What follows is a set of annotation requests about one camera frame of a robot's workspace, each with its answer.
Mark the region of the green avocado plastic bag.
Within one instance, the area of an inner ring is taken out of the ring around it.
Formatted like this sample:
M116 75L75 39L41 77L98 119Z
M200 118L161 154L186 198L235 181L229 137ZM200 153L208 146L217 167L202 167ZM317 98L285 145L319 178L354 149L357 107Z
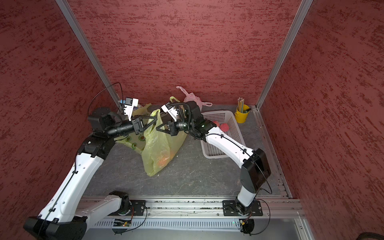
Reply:
M156 130L157 126L172 120L172 117L162 112L160 107L154 109L150 116L156 116L157 122L156 125L144 132L146 145L142 152L142 160L146 174L152 177L164 169L158 167L158 161L160 159L173 159L177 155L187 134L185 132L179 132L176 136L171 136L158 132Z

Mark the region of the orange red peach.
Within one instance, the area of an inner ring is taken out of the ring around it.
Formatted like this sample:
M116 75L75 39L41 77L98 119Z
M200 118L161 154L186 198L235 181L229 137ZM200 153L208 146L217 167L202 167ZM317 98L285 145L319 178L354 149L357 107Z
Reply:
M163 169L168 165L168 163L172 160L172 158L162 158L158 161L158 167Z

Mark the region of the pink plastic bag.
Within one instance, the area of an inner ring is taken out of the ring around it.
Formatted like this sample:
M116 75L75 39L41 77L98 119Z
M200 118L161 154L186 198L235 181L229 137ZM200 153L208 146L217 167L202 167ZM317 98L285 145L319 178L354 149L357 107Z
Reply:
M195 102L197 106L202 110L203 106L212 107L213 103L203 102L199 97L197 97L194 93L188 93L183 87L176 86L177 89L181 90L182 93L185 94L184 103L187 102Z

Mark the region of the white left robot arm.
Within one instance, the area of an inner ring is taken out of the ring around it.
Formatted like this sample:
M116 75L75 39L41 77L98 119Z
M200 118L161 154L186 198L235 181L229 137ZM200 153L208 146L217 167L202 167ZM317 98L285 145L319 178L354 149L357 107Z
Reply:
M157 117L136 116L123 120L110 108L98 108L88 116L88 121L93 132L78 149L65 180L39 215L27 218L23 226L37 240L80 240L90 226L109 214L116 213L130 220L134 216L129 195L120 191L111 192L83 214L77 213L77 207L94 174L115 145L115 139L143 133L156 123Z

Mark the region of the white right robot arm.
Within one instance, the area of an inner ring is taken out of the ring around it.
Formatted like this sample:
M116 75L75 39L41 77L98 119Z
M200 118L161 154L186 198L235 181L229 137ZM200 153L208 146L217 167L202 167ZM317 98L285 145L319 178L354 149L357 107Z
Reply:
M215 146L238 165L242 187L235 198L234 211L241 216L249 216L256 195L262 185L268 183L271 175L265 152L248 148L229 137L216 123L206 119L193 101L167 103L161 109L172 120L161 124L156 128L157 131L171 136L186 132L197 140Z

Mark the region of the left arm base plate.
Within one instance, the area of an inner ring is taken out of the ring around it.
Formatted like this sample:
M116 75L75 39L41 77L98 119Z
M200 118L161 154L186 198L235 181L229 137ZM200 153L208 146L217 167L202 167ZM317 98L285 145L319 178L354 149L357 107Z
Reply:
M145 212L145 204L146 201L144 200L129 200L126 202L128 204L128 207L124 207L123 209L119 209L114 213L109 214L109 216L116 216L116 217L132 217L132 216L143 216Z

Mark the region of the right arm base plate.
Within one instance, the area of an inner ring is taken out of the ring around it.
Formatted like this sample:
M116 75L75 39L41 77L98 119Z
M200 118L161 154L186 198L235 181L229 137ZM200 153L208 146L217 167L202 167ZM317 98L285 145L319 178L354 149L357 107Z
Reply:
M237 199L222 201L224 216L236 216L236 217L249 217L263 216L263 210L260 201L253 200L253 202L245 207Z

